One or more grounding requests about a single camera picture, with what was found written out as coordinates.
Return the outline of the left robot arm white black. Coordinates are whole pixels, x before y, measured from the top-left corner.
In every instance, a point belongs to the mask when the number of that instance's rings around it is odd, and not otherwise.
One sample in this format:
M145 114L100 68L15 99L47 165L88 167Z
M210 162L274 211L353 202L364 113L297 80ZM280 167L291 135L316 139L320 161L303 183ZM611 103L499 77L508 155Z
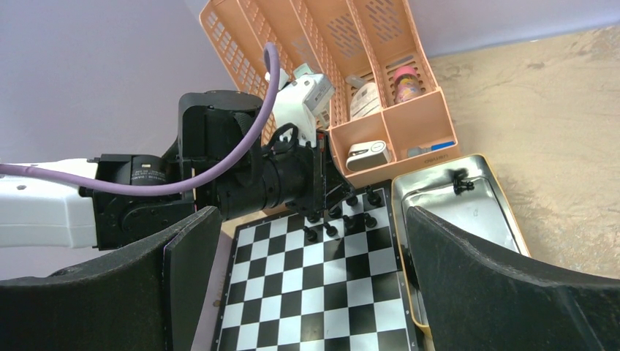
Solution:
M251 94L184 94L162 156L103 154L1 166L1 245L117 249L206 206L224 221L284 205L312 222L339 215L355 190L328 133L287 122L262 144L263 103Z

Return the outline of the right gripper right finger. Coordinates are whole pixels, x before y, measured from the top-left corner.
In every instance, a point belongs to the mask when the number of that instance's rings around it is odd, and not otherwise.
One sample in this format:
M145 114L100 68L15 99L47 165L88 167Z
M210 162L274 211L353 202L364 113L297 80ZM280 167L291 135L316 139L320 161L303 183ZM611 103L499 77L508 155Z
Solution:
M437 350L617 350L619 281L516 253L419 206L407 238Z

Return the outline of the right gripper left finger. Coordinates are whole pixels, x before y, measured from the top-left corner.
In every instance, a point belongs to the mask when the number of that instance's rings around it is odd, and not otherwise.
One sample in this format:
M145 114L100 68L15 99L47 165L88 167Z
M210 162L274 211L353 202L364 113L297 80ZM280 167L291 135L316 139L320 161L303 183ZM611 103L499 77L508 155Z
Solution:
M46 277L1 282L3 350L190 350L222 218L207 207Z

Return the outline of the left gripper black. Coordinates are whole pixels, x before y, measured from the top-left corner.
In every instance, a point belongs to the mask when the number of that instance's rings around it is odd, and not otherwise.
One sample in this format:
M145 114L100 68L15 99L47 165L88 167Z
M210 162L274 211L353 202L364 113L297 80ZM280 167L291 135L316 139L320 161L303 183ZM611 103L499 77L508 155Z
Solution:
M225 220L285 205L303 216L328 211L355 194L354 186L338 169L330 142L316 148L293 150L260 160L262 170L238 170L218 178L218 209Z

